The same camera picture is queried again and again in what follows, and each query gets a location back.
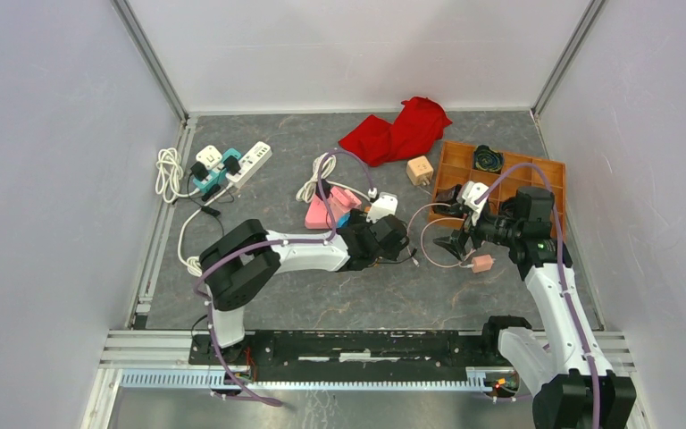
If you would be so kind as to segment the pink plug adapter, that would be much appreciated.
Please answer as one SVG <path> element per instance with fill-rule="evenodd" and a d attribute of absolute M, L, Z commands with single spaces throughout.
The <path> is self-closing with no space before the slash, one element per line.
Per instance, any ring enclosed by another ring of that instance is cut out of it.
<path fill-rule="evenodd" d="M 495 259 L 491 255 L 480 255 L 472 258 L 470 269 L 473 273 L 487 272 L 494 265 Z"/>

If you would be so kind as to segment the beige cube plug adapter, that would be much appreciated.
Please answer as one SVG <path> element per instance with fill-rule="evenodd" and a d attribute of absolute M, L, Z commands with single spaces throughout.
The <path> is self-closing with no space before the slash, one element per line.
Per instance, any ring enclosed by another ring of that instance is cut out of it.
<path fill-rule="evenodd" d="M 430 183 L 434 169 L 426 156 L 418 156 L 406 163 L 406 175 L 414 186 L 426 186 Z"/>

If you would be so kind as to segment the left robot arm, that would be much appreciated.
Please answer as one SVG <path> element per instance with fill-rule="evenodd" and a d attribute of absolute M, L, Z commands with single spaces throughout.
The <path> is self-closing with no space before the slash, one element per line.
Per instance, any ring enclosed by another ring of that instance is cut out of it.
<path fill-rule="evenodd" d="M 376 221 L 352 215 L 335 232 L 287 234 L 248 219 L 198 257 L 199 283 L 211 301 L 211 352 L 223 364 L 245 352 L 245 306 L 276 274 L 358 272 L 397 261 L 409 243 L 406 225 L 388 214 Z"/>

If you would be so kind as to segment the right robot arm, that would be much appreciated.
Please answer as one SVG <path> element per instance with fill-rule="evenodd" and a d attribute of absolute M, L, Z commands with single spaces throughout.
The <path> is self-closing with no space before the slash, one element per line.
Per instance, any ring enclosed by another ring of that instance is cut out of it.
<path fill-rule="evenodd" d="M 482 357 L 512 364 L 532 396 L 538 428 L 625 428 L 637 399 L 630 377 L 607 360 L 587 323 L 565 244 L 553 238 L 555 195 L 522 186 L 496 214 L 487 207 L 488 186 L 468 181 L 451 211 L 464 215 L 460 229 L 435 242 L 457 258 L 484 243 L 507 248 L 540 313 L 547 346 L 516 316 L 493 316 L 483 329 Z"/>

